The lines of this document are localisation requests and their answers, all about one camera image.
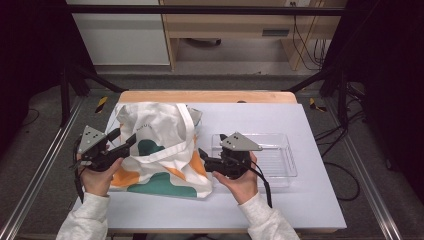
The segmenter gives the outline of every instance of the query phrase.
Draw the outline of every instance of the metal bracket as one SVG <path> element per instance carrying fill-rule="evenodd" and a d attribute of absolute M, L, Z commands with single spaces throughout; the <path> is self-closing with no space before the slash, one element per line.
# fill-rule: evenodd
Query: metal bracket
<path fill-rule="evenodd" d="M 90 126 L 85 126 L 84 133 L 82 135 L 81 144 L 78 149 L 79 154 L 85 153 L 87 150 L 95 146 L 97 143 L 106 138 L 106 134 L 100 132 Z"/>
<path fill-rule="evenodd" d="M 239 132 L 235 132 L 223 139 L 220 145 L 232 151 L 262 151 L 262 146 L 259 146 Z"/>

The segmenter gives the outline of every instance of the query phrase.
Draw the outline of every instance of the hand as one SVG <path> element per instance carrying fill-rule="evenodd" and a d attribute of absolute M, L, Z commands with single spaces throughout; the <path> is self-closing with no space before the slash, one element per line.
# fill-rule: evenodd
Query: hand
<path fill-rule="evenodd" d="M 250 152 L 250 158 L 252 159 L 252 162 L 257 162 L 257 158 L 252 152 Z M 255 169 L 256 165 L 252 163 L 251 167 Z M 258 193 L 258 176 L 250 170 L 235 180 L 231 180 L 216 171 L 212 174 L 221 184 L 231 191 L 234 198 L 240 205 L 247 202 Z"/>
<path fill-rule="evenodd" d="M 113 174 L 118 171 L 123 160 L 123 158 L 118 158 L 112 166 L 104 172 L 96 172 L 88 168 L 82 170 L 81 180 L 85 191 L 100 197 L 106 197 Z"/>

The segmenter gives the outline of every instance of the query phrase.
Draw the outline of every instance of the white sleeve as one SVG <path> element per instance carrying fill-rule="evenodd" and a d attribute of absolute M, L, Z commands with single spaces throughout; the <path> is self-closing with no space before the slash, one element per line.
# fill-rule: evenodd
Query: white sleeve
<path fill-rule="evenodd" d="M 299 239 L 280 211 L 270 208 L 260 193 L 239 205 L 239 208 L 249 221 L 247 231 L 253 240 Z"/>
<path fill-rule="evenodd" d="M 105 239 L 108 205 L 109 197 L 84 193 L 83 204 L 68 214 L 56 239 Z"/>

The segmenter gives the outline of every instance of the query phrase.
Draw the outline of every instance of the bag handle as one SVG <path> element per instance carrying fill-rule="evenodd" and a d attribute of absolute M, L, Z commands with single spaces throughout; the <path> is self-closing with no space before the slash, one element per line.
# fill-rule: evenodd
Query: bag handle
<path fill-rule="evenodd" d="M 177 153 L 180 153 L 187 149 L 187 147 L 190 145 L 190 143 L 193 141 L 194 138 L 194 123 L 191 118 L 191 115 L 187 109 L 187 106 L 183 103 L 177 103 L 176 107 L 178 108 L 181 117 L 183 118 L 183 122 L 186 129 L 186 139 L 184 142 L 178 143 L 174 146 L 165 148 L 162 151 L 150 154 L 149 156 L 144 157 L 137 157 L 136 159 L 141 163 L 150 163 L 150 162 L 156 162 L 158 160 L 170 157 L 172 155 L 175 155 Z"/>

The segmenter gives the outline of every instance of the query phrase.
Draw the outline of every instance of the black curtain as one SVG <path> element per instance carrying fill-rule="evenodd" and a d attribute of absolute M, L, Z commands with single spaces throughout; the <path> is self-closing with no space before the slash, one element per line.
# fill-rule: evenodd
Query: black curtain
<path fill-rule="evenodd" d="M 28 113 L 35 94 L 60 84 L 65 66 L 94 66 L 69 12 L 47 10 L 65 0 L 3 0 L 0 3 L 0 155 L 7 149 Z M 87 94 L 82 76 L 68 79 L 78 94 Z"/>
<path fill-rule="evenodd" d="M 349 3 L 372 7 L 361 0 Z M 334 63 L 360 22 L 341 19 L 324 68 Z M 424 202 L 424 1 L 382 0 L 344 57 L 348 81 L 365 86 L 364 108 L 389 162 Z"/>

